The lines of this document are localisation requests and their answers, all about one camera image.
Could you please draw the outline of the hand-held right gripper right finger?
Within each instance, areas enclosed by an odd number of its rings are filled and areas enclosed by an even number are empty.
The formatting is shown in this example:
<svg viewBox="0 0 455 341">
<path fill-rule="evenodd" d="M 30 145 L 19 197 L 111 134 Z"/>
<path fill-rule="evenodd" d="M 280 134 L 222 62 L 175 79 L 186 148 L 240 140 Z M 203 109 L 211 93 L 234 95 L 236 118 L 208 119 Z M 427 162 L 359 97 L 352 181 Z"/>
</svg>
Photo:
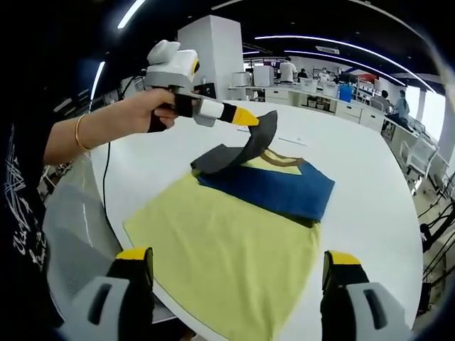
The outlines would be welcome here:
<svg viewBox="0 0 455 341">
<path fill-rule="evenodd" d="M 324 252 L 321 299 L 323 340 L 412 340 L 405 310 L 380 283 L 371 282 L 350 254 Z"/>
</svg>

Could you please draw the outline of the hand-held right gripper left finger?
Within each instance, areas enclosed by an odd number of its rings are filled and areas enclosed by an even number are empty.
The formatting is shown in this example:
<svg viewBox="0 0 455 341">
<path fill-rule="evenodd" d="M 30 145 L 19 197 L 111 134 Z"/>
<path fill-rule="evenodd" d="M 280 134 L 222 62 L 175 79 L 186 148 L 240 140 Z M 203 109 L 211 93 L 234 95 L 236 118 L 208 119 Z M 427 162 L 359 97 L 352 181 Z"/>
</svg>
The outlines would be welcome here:
<svg viewBox="0 0 455 341">
<path fill-rule="evenodd" d="M 76 295 L 62 340 L 151 340 L 153 338 L 153 249 L 120 252 L 105 276 L 96 276 Z"/>
</svg>

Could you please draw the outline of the person's left hand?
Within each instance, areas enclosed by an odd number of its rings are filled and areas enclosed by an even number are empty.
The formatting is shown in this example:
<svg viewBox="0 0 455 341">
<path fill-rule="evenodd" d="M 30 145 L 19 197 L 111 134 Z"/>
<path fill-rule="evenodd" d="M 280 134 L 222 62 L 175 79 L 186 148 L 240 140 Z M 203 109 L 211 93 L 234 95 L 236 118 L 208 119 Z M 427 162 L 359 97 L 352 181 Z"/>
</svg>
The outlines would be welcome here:
<svg viewBox="0 0 455 341">
<path fill-rule="evenodd" d="M 138 92 L 119 102 L 121 113 L 132 124 L 134 133 L 154 133 L 175 124 L 174 94 L 162 88 Z"/>
</svg>

